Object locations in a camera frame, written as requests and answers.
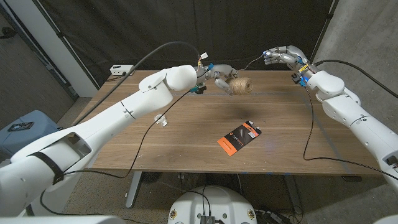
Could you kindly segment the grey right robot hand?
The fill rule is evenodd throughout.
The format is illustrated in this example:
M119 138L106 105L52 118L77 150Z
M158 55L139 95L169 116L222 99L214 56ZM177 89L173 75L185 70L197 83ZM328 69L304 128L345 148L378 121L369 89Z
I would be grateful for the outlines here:
M294 73L311 78L320 71L314 64L311 64L305 54L293 45L274 47L263 52L266 65L274 63L286 64Z

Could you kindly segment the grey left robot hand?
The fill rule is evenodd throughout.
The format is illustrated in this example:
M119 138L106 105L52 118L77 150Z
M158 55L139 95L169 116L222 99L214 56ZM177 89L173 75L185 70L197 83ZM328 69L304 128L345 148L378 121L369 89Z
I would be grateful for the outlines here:
M215 85L224 90L227 94L232 95L233 90L227 79L235 78L237 70L227 64L209 64L208 66L199 65L195 67L197 70L197 83L193 89L196 94L203 94L206 90L205 82L214 79Z

